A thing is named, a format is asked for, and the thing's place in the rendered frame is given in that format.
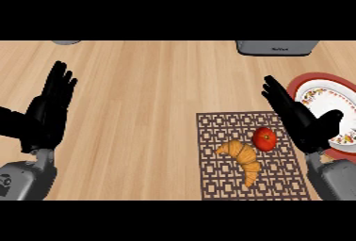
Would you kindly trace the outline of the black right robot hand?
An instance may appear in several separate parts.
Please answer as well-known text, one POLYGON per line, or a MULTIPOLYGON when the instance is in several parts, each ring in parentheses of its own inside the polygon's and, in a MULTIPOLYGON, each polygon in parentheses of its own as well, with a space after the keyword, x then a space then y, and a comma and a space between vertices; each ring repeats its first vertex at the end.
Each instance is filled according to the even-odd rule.
POLYGON ((282 121, 297 148, 304 153, 328 150, 330 139, 340 134, 343 111, 333 109, 316 117, 304 104, 293 99, 270 75, 265 77, 262 95, 282 121))

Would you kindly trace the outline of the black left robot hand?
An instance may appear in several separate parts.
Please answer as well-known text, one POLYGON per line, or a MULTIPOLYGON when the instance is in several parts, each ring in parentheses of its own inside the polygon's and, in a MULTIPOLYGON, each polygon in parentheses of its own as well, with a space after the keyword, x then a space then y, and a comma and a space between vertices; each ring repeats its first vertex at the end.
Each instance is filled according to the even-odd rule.
POLYGON ((19 140, 24 153, 40 149, 53 150, 61 144, 77 83, 78 79, 67 70, 67 64, 58 60, 27 112, 19 113, 0 106, 0 136, 19 140))

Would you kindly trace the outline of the white floral rimmed plate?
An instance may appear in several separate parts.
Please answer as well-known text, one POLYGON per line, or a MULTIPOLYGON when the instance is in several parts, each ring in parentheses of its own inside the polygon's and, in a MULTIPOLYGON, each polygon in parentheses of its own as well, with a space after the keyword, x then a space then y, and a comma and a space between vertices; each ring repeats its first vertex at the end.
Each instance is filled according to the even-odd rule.
POLYGON ((356 153, 356 91, 335 81, 313 79, 297 88, 296 100, 316 117, 334 109, 344 113, 340 133, 330 139, 330 145, 337 151, 356 153))

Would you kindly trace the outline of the red round charger plate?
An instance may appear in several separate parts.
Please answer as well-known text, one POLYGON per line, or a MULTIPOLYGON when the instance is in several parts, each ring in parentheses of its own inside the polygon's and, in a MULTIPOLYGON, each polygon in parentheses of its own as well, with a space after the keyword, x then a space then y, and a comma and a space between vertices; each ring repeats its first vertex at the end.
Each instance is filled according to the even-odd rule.
MULTIPOLYGON (((349 88, 352 88, 356 91, 356 85, 350 81, 343 79, 340 76, 330 73, 322 73, 322 72, 309 72, 300 75, 288 85, 287 91, 294 100, 296 100, 297 88, 304 82, 313 79, 327 79, 327 80, 335 81, 337 83, 346 85, 349 88)), ((337 151, 333 147, 325 151, 325 156, 333 159, 347 159, 356 163, 356 153, 346 153, 346 152, 337 151)))

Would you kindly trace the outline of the golden brown croissant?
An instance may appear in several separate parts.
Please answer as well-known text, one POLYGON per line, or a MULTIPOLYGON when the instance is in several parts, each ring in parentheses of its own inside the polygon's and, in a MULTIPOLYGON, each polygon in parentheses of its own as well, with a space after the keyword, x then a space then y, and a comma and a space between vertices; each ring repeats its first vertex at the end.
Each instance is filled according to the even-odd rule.
POLYGON ((232 139, 217 148, 216 154, 222 153, 226 153, 237 160, 245 173, 245 187, 251 187, 262 169, 253 147, 250 144, 232 139))

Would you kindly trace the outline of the brown patterned placemat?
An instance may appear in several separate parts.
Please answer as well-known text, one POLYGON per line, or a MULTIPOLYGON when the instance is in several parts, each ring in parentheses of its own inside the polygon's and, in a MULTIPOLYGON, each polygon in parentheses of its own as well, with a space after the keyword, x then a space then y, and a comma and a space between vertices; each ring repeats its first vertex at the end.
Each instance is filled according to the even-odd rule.
POLYGON ((309 201, 293 140, 272 111, 198 113, 198 150, 203 199, 226 201, 309 201), (276 135, 269 152, 257 149, 257 179, 245 187, 245 172, 237 159, 216 153, 232 139, 253 146, 253 133, 268 127, 276 135))

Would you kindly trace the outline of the red tomato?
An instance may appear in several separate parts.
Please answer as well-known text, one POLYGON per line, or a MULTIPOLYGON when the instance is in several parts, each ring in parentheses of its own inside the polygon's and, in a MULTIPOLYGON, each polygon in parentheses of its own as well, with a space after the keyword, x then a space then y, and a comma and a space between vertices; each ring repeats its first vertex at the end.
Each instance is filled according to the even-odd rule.
POLYGON ((270 128, 260 127, 253 133, 253 144, 262 152, 269 152, 276 144, 276 135, 270 128))

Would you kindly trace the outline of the grey appliance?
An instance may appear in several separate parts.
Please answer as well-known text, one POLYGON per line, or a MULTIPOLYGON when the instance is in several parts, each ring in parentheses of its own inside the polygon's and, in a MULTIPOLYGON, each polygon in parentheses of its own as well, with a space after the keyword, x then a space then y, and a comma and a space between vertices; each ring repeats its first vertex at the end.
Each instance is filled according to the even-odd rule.
POLYGON ((318 40, 238 40, 237 50, 245 56, 309 56, 318 40))

